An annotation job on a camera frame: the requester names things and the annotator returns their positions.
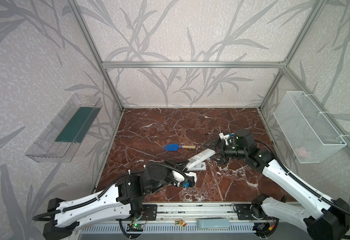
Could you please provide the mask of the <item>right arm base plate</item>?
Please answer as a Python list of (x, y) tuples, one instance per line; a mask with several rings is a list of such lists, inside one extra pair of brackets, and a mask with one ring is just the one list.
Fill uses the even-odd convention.
[(251, 208), (251, 204), (233, 205), (233, 210), (237, 214), (238, 220), (255, 220)]

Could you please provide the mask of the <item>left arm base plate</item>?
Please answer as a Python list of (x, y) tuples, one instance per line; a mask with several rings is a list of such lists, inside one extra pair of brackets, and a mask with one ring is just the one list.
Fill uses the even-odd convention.
[(158, 205), (143, 204), (143, 212), (140, 221), (155, 221), (157, 219)]

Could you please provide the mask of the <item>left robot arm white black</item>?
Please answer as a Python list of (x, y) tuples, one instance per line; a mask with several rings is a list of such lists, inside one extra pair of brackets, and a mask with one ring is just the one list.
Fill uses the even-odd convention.
[(188, 188), (196, 182), (196, 173), (178, 165), (151, 163), (143, 170), (117, 177), (98, 193), (71, 201), (52, 199), (47, 212), (32, 219), (46, 222), (43, 230), (46, 240), (62, 240), (103, 221), (139, 219), (145, 212), (143, 201), (147, 195), (168, 185)]

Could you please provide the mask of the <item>white remote control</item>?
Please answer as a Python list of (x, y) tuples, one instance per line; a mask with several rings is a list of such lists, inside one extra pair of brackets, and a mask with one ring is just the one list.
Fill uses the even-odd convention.
[(202, 163), (199, 163), (199, 164), (195, 165), (194, 167), (190, 168), (189, 171), (190, 172), (205, 171), (206, 169), (207, 169), (206, 163), (202, 162)]
[(185, 168), (187, 170), (190, 170), (190, 169), (194, 168), (196, 165), (204, 162), (205, 160), (207, 160), (208, 158), (212, 157), (215, 154), (216, 154), (216, 152), (214, 150), (205, 149), (204, 151), (200, 152), (199, 154), (188, 159)]

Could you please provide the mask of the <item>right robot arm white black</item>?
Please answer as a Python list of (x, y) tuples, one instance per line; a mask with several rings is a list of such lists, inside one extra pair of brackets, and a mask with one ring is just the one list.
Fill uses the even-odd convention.
[(219, 137), (203, 144), (219, 155), (217, 162), (243, 160), (252, 169), (266, 176), (284, 189), (301, 206), (294, 207), (283, 201), (261, 194), (252, 201), (254, 218), (276, 218), (296, 226), (313, 240), (342, 240), (350, 229), (350, 216), (345, 212), (349, 205), (342, 199), (330, 200), (328, 196), (288, 170), (269, 146), (258, 148), (259, 141), (247, 130), (233, 134), (221, 133)]

